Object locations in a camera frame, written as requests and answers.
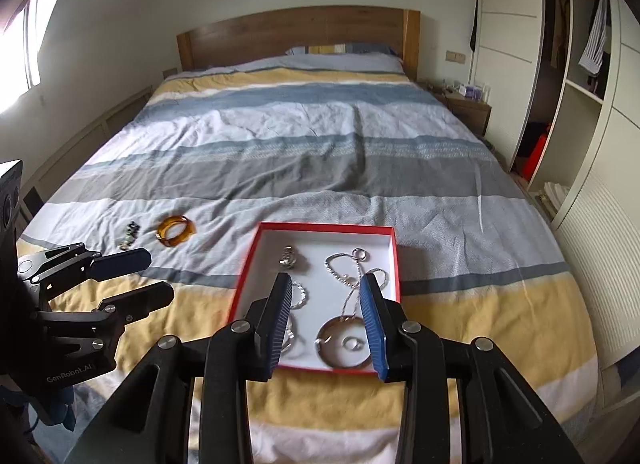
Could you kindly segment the white wardrobe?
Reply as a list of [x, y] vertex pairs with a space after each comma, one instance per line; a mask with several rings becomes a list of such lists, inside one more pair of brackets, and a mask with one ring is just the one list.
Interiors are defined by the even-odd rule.
[[[578, 64], [598, 0], [568, 0], [561, 87], [529, 191], [567, 187], [551, 227], [591, 318], [601, 366], [639, 345], [639, 27], [610, 0], [598, 76]], [[541, 83], [545, 0], [478, 0], [474, 80], [489, 89], [487, 137], [515, 161]]]

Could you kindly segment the red white shallow box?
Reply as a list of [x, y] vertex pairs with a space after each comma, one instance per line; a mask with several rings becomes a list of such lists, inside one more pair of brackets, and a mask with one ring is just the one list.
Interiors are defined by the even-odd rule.
[[[292, 245], [297, 253], [290, 270], [279, 266], [285, 245]], [[314, 340], [332, 318], [362, 319], [358, 284], [366, 273], [375, 276], [384, 298], [398, 302], [401, 291], [395, 230], [354, 224], [263, 222], [245, 258], [229, 320], [241, 319], [252, 302], [268, 296], [280, 272], [292, 280], [290, 316], [296, 334], [292, 349], [281, 354], [280, 366], [309, 372], [372, 374], [371, 363], [360, 371], [329, 368], [319, 359]]]

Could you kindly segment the red object in wardrobe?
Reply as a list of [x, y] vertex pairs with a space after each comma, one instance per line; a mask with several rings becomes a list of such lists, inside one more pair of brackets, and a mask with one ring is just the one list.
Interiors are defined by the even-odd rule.
[[548, 135], [548, 132], [543, 132], [542, 134], [540, 134], [535, 144], [530, 149], [529, 154], [527, 154], [524, 160], [521, 162], [520, 168], [518, 169], [518, 174], [527, 181], [532, 180], [534, 176], [534, 172], [538, 166], [542, 152], [544, 152], [544, 147], [546, 146]]

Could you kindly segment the hanging striped shirt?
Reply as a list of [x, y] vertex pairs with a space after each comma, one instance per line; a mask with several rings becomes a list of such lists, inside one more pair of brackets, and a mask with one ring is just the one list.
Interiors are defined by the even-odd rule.
[[606, 27], [609, 13], [610, 0], [598, 0], [586, 46], [578, 61], [579, 66], [590, 76], [598, 76], [602, 68], [604, 48], [608, 40]]

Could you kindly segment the wooden nightstand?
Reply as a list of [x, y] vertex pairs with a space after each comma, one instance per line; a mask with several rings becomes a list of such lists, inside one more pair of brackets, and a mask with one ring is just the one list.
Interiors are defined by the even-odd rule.
[[485, 135], [491, 113], [491, 106], [488, 106], [488, 104], [484, 102], [464, 98], [456, 92], [434, 94], [434, 97], [446, 106], [458, 120], [461, 120], [474, 135], [479, 137]]

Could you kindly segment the wall switch plate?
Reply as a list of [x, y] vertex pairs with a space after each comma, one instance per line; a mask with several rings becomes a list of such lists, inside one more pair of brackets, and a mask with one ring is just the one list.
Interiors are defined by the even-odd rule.
[[446, 51], [445, 60], [447, 62], [452, 62], [452, 63], [457, 63], [457, 64], [465, 64], [466, 55], [462, 54], [462, 52], [455, 52], [455, 51], [447, 50]]

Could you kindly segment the wooden headboard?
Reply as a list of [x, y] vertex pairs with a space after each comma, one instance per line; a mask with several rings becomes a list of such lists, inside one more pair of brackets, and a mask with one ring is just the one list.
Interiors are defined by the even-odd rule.
[[311, 6], [258, 12], [194, 28], [177, 36], [181, 68], [202, 70], [282, 56], [301, 46], [376, 42], [399, 54], [418, 78], [421, 13], [373, 6]]

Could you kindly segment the striped duvet bed cover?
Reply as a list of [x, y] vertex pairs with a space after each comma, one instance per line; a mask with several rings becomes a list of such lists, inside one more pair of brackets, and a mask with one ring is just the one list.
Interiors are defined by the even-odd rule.
[[[176, 247], [167, 217], [196, 232]], [[81, 242], [110, 254], [128, 224], [152, 255], [138, 276], [59, 298], [79, 311], [166, 281], [170, 306], [130, 326], [115, 371], [79, 385], [85, 427], [165, 334], [196, 340], [228, 320], [263, 222], [392, 227], [407, 316], [439, 336], [492, 338], [562, 425], [585, 435], [598, 362], [582, 294], [544, 218], [494, 154], [384, 56], [278, 57], [182, 73], [32, 218], [18, 250]]]

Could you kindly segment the wide gold bangle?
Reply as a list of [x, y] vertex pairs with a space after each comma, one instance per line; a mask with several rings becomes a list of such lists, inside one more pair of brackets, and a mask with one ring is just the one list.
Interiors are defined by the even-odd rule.
[[319, 359], [334, 370], [360, 371], [371, 363], [366, 327], [357, 316], [338, 316], [326, 322], [314, 346]]

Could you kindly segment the thin gold bangle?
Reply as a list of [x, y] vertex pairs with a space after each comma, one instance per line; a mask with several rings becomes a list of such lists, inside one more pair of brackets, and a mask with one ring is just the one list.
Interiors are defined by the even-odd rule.
[[281, 354], [289, 352], [295, 343], [295, 322], [292, 316], [288, 317], [286, 321], [285, 330], [283, 334], [283, 340], [281, 345]]

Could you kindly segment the items on nightstand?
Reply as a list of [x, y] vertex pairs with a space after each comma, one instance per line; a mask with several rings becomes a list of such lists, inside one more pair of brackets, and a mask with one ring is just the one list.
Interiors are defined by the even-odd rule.
[[462, 98], [474, 102], [486, 102], [486, 94], [479, 86], [465, 84], [457, 80], [444, 78], [443, 80], [426, 80], [427, 89], [433, 94], [444, 96], [445, 98]]

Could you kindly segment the bright window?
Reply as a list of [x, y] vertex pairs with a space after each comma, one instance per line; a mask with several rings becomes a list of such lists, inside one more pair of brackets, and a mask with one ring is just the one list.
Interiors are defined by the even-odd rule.
[[28, 0], [1, 34], [1, 112], [40, 83], [38, 54], [56, 0]]

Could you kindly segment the silver charm pendant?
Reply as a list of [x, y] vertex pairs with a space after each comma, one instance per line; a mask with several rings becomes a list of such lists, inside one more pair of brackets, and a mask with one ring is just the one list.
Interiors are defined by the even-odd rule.
[[296, 249], [292, 245], [283, 247], [282, 256], [279, 259], [279, 266], [284, 270], [292, 269], [297, 262]]

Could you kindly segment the amber resin bangle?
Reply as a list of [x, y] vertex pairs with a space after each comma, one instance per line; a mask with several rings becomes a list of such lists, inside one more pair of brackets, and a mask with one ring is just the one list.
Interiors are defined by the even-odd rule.
[[176, 247], [194, 235], [196, 232], [191, 219], [183, 215], [165, 218], [156, 228], [157, 241], [164, 247]]

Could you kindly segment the striped pillow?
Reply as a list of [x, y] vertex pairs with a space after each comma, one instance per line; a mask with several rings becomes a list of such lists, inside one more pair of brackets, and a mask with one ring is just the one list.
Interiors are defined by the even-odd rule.
[[287, 56], [298, 54], [387, 54], [397, 57], [391, 46], [377, 42], [348, 42], [347, 44], [297, 46], [285, 51]]

